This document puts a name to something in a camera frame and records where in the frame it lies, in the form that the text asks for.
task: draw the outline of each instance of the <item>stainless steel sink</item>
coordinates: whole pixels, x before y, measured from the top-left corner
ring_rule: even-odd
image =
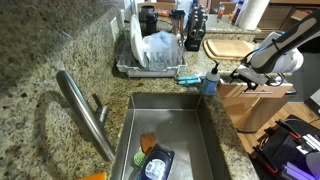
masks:
[[[111,179],[136,179],[133,156],[144,132],[175,152],[169,179],[230,179],[208,115],[200,95],[133,94]]]

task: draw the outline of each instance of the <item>wooden cutting board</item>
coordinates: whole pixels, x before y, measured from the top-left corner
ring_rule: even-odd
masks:
[[[219,57],[246,56],[253,50],[253,45],[241,40],[208,40],[208,47],[213,55]]]
[[[219,57],[219,56],[215,56],[211,50],[209,49],[208,47],[208,40],[205,40],[203,42],[203,48],[204,48],[204,51],[206,52],[207,56],[211,59],[215,59],[215,60],[234,60],[234,61],[240,61],[242,58],[239,58],[239,57]]]

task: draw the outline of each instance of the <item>backsplash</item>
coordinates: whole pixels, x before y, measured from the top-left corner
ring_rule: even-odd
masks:
[[[93,93],[107,103],[120,1],[0,2],[0,179],[76,179],[112,166],[80,137],[55,75],[67,70],[93,109]]]

